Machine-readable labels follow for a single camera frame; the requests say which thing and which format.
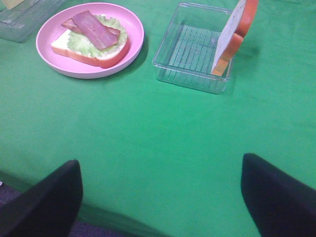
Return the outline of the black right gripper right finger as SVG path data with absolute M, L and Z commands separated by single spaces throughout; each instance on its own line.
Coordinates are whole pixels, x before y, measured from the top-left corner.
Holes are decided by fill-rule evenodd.
M 241 193 L 263 237 L 314 237 L 316 191 L 256 154 L 244 154 Z

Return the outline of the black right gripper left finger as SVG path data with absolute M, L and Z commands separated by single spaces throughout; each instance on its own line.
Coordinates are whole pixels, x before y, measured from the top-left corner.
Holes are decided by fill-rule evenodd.
M 2 237 L 67 237 L 83 198 L 80 164 L 70 160 L 0 208 Z

